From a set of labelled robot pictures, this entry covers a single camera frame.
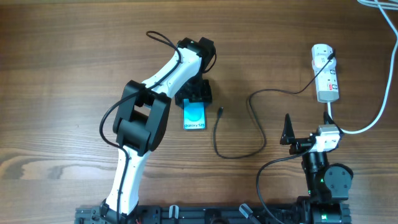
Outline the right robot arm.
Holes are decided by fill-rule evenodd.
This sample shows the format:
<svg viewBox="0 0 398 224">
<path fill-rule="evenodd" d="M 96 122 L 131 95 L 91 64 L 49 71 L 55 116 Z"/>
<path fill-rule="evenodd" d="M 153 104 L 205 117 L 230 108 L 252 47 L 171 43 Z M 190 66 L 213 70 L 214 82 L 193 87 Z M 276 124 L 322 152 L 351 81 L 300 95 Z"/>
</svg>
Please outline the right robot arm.
<svg viewBox="0 0 398 224">
<path fill-rule="evenodd" d="M 330 118 L 307 138 L 295 137 L 290 115 L 286 114 L 280 144 L 289 145 L 289 154 L 302 158 L 302 169 L 307 182 L 308 196 L 298 197 L 296 206 L 299 223 L 351 223 L 349 198 L 353 171 L 346 165 L 328 162 L 329 152 L 338 148 L 344 132 Z"/>
</svg>

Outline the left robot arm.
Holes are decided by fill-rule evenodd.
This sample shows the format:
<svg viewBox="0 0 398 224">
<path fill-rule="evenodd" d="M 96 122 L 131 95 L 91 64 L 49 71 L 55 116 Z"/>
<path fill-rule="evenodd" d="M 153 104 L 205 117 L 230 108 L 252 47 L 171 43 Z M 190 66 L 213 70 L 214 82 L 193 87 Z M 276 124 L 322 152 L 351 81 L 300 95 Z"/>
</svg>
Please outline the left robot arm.
<svg viewBox="0 0 398 224">
<path fill-rule="evenodd" d="M 99 206 L 100 223 L 135 222 L 146 160 L 164 137 L 170 105 L 205 109 L 212 102 L 210 83 L 203 74 L 216 62 L 214 42 L 202 37 L 198 42 L 184 38 L 166 44 L 174 49 L 173 57 L 143 82 L 129 81 L 112 106 L 116 111 L 113 146 L 119 158 L 113 188 Z"/>
</svg>

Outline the Galaxy smartphone cyan screen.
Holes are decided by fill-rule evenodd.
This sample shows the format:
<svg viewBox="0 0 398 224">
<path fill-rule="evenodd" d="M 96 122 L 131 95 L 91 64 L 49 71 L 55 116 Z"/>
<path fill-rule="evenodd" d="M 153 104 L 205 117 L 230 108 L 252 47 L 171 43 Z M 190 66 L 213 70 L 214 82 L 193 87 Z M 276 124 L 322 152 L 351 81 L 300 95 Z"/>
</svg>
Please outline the Galaxy smartphone cyan screen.
<svg viewBox="0 0 398 224">
<path fill-rule="evenodd" d="M 191 103 L 183 100 L 183 128 L 185 130 L 200 130 L 206 128 L 205 106 L 203 102 Z"/>
</svg>

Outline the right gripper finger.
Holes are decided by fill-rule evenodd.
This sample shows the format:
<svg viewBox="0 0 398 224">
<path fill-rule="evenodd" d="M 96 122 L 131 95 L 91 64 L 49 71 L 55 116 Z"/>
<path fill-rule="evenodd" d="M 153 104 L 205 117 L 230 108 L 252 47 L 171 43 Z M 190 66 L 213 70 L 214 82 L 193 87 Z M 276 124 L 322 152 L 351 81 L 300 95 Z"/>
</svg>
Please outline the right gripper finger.
<svg viewBox="0 0 398 224">
<path fill-rule="evenodd" d="M 289 145 L 295 142 L 295 134 L 292 127 L 290 115 L 287 113 L 284 120 L 284 129 L 280 138 L 281 145 Z"/>
<path fill-rule="evenodd" d="M 340 136 L 344 135 L 344 132 L 342 131 L 342 129 L 333 121 L 333 119 L 331 118 L 331 116 L 328 114 L 327 111 L 325 111 L 323 113 L 323 121 L 324 121 L 324 124 L 330 124 L 330 125 L 336 126 L 339 131 L 339 135 Z"/>
</svg>

